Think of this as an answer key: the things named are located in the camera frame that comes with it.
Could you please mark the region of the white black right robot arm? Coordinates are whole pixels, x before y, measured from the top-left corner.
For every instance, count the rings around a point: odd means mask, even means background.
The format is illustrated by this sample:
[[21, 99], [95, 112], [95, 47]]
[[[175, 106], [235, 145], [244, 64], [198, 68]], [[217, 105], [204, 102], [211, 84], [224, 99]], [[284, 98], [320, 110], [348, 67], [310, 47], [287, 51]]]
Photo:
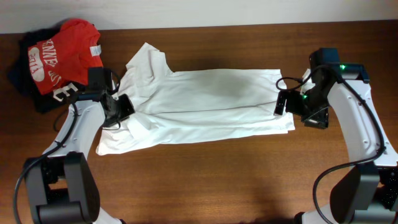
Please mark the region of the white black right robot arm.
[[294, 223], [397, 223], [397, 152], [378, 118], [364, 65], [342, 63], [336, 48], [314, 51], [309, 62], [297, 86], [279, 90], [274, 113], [326, 129], [332, 108], [349, 162], [316, 178], [315, 210], [296, 214]]

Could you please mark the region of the white t-shirt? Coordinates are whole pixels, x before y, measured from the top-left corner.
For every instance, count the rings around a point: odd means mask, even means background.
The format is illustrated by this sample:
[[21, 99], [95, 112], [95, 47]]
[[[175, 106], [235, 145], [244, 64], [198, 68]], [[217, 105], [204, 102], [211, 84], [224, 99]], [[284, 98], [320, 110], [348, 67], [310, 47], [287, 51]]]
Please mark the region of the white t-shirt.
[[274, 113], [280, 76], [278, 69], [174, 72], [163, 52], [144, 44], [127, 63], [119, 89], [135, 112], [101, 133], [96, 152], [286, 134], [295, 126], [290, 113]]

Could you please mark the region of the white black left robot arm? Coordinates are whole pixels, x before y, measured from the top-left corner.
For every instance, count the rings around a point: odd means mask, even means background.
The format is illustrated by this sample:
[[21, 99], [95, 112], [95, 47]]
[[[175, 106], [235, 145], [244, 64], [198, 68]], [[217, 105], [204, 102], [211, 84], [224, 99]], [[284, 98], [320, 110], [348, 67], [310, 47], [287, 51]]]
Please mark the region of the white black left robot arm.
[[127, 95], [119, 95], [120, 77], [110, 68], [88, 70], [88, 86], [75, 93], [57, 137], [39, 157], [25, 161], [13, 195], [25, 184], [34, 223], [123, 223], [101, 208], [100, 193], [87, 162], [98, 130], [115, 131], [134, 114]]

